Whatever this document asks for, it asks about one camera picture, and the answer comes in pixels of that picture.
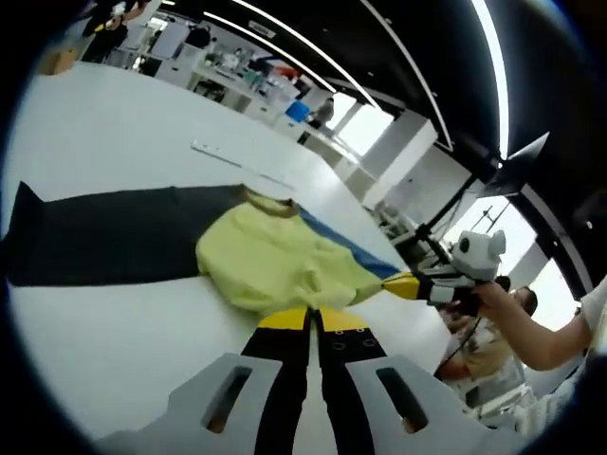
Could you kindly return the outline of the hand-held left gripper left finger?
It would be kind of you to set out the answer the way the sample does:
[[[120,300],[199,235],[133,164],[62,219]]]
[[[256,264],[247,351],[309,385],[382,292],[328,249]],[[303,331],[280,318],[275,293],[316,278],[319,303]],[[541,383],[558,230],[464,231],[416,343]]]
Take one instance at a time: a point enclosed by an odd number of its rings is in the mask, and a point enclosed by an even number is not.
[[[224,354],[172,391],[141,432],[144,454],[290,454],[307,392],[311,311],[263,318],[240,354]]]

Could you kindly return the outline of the person's right hand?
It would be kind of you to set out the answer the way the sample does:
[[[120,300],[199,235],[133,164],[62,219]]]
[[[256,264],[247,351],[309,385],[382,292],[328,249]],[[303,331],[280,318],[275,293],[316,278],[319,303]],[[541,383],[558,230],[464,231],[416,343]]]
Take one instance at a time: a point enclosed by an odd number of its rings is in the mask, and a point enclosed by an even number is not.
[[[477,284],[472,294],[480,299],[479,314],[495,319],[517,306],[517,301],[496,282]]]

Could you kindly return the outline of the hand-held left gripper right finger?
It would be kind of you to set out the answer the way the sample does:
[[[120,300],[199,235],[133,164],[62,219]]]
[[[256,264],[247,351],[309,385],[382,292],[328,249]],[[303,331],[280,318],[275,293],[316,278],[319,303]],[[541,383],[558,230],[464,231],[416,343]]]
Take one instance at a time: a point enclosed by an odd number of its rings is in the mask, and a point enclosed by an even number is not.
[[[340,454],[489,454],[493,432],[402,355],[387,355],[356,315],[321,307],[322,397]]]

